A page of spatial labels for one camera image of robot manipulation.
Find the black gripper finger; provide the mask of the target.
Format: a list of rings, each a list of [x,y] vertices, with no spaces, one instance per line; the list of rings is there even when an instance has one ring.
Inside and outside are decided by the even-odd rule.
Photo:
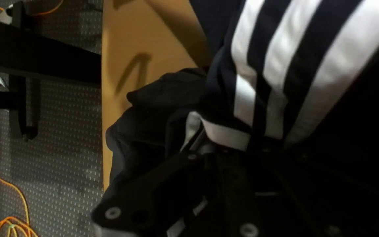
[[[92,212],[98,237],[225,237],[213,152],[182,152],[116,183]]]

